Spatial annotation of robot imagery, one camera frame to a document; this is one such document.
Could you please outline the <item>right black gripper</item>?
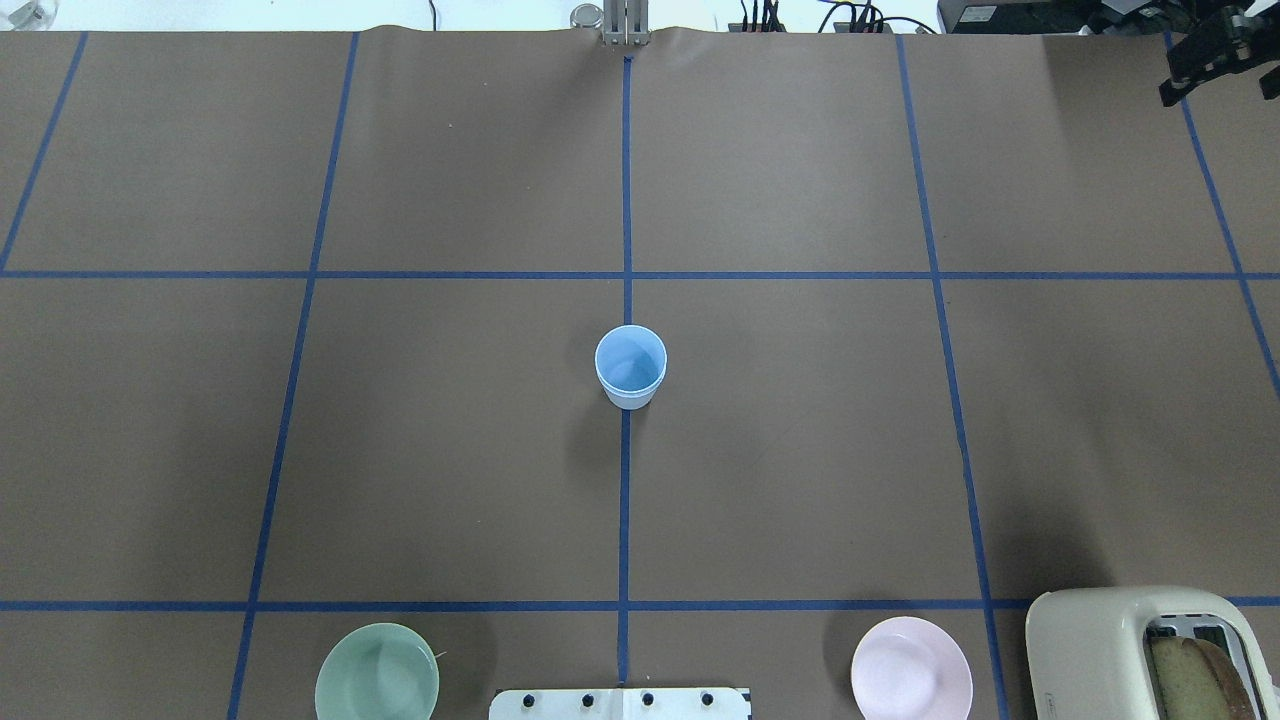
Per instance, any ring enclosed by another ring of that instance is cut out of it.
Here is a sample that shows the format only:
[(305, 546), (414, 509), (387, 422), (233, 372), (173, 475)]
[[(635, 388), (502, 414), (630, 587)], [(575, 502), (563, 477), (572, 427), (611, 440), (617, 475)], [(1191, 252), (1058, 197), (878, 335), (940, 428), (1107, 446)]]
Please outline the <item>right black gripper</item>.
[(1207, 15), (1166, 53), (1169, 78), (1158, 86), (1164, 108), (1178, 105), (1196, 88), (1228, 74), (1274, 67), (1258, 78), (1265, 100), (1279, 96), (1279, 4), (1247, 12), (1222, 6)]

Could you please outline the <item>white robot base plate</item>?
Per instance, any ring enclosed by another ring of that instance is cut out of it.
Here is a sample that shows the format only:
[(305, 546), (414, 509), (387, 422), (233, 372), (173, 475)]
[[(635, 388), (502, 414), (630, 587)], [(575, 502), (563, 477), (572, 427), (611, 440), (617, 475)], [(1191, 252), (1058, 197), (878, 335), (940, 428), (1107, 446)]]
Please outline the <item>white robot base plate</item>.
[(489, 719), (751, 719), (750, 691), (732, 687), (509, 689)]

